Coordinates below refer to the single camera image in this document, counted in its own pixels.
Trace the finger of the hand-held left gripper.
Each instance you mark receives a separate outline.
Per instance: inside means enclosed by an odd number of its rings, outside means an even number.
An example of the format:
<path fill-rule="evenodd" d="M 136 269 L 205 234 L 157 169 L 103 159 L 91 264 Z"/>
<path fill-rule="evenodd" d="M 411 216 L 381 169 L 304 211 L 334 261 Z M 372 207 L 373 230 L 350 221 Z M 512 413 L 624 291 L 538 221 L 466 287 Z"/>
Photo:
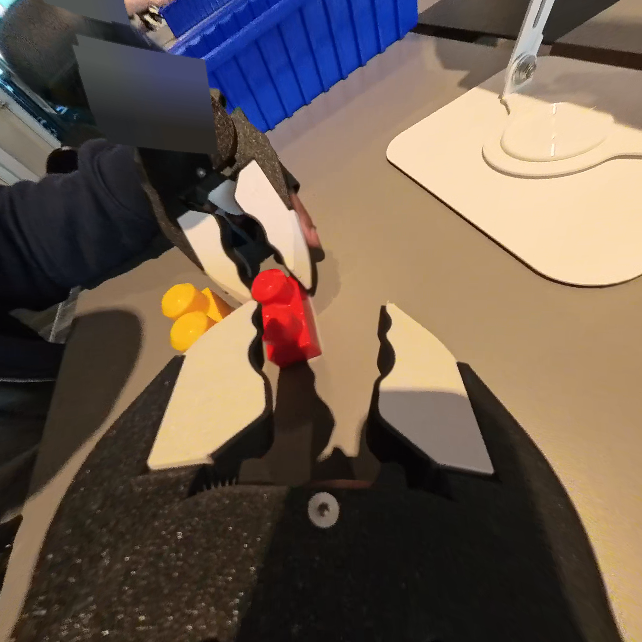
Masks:
<path fill-rule="evenodd" d="M 284 203 L 256 160 L 240 170 L 234 197 L 241 210 L 261 225 L 284 266 L 310 292 L 313 268 L 299 216 Z"/>
<path fill-rule="evenodd" d="M 234 182 L 223 182 L 208 196 L 213 212 L 187 211 L 177 223 L 202 270 L 227 297 L 252 299 L 251 285 L 261 266 L 257 230 L 244 229 L 251 219 L 237 204 Z"/>

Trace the person's left forearm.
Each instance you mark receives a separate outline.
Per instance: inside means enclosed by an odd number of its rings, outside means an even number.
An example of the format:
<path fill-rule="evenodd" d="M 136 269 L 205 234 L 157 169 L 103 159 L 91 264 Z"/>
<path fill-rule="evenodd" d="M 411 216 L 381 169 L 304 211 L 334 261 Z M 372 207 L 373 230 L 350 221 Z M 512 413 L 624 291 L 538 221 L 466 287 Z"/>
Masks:
<path fill-rule="evenodd" d="M 172 247 L 133 148 L 91 140 L 77 170 L 1 187 L 1 311 L 40 311 Z"/>

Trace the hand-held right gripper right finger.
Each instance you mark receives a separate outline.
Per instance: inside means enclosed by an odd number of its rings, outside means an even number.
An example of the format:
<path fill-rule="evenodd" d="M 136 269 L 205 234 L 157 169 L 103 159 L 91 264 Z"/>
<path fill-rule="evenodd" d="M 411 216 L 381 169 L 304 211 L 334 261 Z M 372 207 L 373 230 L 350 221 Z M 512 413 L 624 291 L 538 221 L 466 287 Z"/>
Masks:
<path fill-rule="evenodd" d="M 365 444 L 403 485 L 448 491 L 449 474 L 493 479 L 495 469 L 458 361 L 434 334 L 392 302 L 380 309 L 378 376 Z"/>

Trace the red two-stud mega block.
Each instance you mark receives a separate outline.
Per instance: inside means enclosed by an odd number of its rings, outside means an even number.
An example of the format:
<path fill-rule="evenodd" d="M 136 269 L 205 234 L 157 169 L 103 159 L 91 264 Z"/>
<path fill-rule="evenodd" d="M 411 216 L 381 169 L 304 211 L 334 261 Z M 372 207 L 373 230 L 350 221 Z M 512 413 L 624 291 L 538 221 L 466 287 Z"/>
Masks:
<path fill-rule="evenodd" d="M 283 369 L 322 354 L 311 300 L 294 277 L 278 269 L 265 270 L 254 278 L 251 292 L 261 305 L 269 361 Z"/>

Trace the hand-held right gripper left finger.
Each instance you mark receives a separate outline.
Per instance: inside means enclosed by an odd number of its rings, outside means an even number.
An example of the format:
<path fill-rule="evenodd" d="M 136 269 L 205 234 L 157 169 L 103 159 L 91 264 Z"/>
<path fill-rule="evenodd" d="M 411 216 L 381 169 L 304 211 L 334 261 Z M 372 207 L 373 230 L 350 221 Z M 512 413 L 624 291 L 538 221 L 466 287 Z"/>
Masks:
<path fill-rule="evenodd" d="M 184 355 L 148 455 L 150 471 L 219 464 L 269 417 L 256 301 L 205 332 Z"/>

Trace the person's left hand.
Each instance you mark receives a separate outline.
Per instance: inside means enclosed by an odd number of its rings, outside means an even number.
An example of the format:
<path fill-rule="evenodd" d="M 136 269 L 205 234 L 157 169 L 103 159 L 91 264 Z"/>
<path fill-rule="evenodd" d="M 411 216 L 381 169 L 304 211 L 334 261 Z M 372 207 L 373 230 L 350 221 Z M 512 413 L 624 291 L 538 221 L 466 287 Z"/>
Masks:
<path fill-rule="evenodd" d="M 303 205 L 298 193 L 290 193 L 290 201 L 295 213 L 297 213 L 297 216 L 299 217 L 300 226 L 309 249 L 311 261 L 323 261 L 325 259 L 325 252 L 320 242 L 317 226 L 314 224 L 309 212 Z"/>

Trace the blue storage bin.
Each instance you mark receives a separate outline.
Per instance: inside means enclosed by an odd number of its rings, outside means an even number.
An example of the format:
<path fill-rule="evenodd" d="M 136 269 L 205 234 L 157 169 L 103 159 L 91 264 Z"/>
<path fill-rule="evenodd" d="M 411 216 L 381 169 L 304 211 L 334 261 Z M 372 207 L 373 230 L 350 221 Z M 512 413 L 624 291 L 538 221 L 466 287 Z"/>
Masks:
<path fill-rule="evenodd" d="M 401 40 L 417 1 L 228 1 L 169 51 L 202 59 L 208 83 L 269 132 Z"/>

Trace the yellow one-stud mega block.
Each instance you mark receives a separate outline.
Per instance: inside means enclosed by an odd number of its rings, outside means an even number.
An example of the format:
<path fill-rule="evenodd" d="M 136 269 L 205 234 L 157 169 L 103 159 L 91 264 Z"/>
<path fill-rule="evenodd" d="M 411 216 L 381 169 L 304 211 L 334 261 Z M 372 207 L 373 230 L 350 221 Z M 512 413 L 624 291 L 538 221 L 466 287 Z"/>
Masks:
<path fill-rule="evenodd" d="M 192 312 L 202 312 L 214 323 L 234 312 L 234 308 L 209 287 L 199 290 L 190 283 L 172 286 L 162 297 L 163 315 L 177 320 Z"/>

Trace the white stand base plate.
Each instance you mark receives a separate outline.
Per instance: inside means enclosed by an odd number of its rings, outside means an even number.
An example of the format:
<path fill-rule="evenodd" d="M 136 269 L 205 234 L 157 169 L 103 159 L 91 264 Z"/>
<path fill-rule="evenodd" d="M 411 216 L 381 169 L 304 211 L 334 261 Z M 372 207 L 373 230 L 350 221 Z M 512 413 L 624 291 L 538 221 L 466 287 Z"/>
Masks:
<path fill-rule="evenodd" d="M 500 100 L 500 72 L 394 138 L 387 159 L 543 277 L 573 286 L 641 276 L 641 71 L 542 57 L 526 87 Z M 497 171 L 498 148 L 518 114 L 570 103 L 614 117 L 600 163 L 556 177 Z"/>

